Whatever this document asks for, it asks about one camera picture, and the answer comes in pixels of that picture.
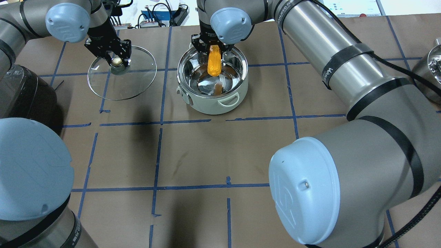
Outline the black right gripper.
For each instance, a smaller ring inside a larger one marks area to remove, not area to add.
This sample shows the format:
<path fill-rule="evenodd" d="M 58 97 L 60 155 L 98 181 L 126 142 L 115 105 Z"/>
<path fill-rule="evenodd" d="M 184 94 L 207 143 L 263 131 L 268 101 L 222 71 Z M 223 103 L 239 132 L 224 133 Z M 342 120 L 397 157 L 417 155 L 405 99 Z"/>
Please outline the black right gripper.
<path fill-rule="evenodd" d="M 211 46 L 215 45 L 219 47 L 220 53 L 231 51 L 235 47 L 234 44 L 222 43 L 218 38 L 206 37 L 202 34 L 192 34 L 191 47 L 194 47 L 197 52 L 209 54 Z"/>

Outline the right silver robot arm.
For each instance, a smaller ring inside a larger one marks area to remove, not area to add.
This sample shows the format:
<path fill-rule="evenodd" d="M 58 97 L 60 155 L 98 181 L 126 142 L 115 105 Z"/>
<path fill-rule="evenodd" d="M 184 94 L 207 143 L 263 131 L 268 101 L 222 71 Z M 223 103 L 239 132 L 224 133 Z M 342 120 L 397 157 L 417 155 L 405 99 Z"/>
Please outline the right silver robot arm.
<path fill-rule="evenodd" d="M 198 0 L 200 52 L 244 41 L 273 19 L 346 105 L 346 121 L 280 148 L 269 187 L 290 237 L 309 248 L 387 248 L 440 199 L 384 238 L 386 210 L 419 196 L 440 176 L 440 117 L 409 78 L 440 89 L 380 58 L 318 0 Z"/>

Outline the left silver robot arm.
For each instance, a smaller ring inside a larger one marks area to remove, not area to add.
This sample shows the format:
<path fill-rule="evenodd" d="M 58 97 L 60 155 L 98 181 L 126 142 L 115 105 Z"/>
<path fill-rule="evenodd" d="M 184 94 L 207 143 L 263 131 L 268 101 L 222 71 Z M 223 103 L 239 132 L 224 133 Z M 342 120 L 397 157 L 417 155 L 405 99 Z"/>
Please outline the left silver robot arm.
<path fill-rule="evenodd" d="M 131 41 L 121 40 L 101 0 L 19 0 L 1 5 L 1 77 L 15 64 L 28 41 L 52 36 L 77 43 L 115 66 L 111 53 L 128 67 Z"/>

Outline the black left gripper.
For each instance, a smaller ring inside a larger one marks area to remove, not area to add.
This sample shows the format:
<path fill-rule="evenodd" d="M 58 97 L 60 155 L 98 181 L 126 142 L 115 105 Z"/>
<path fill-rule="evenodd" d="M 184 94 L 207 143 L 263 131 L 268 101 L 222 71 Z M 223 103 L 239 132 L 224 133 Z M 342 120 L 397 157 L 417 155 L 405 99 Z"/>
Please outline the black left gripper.
<path fill-rule="evenodd" d="M 104 59 L 108 65 L 112 63 L 112 55 L 122 59 L 127 68 L 131 60 L 131 40 L 121 40 L 112 24 L 101 24 L 87 31 L 88 39 L 84 46 L 95 57 Z"/>

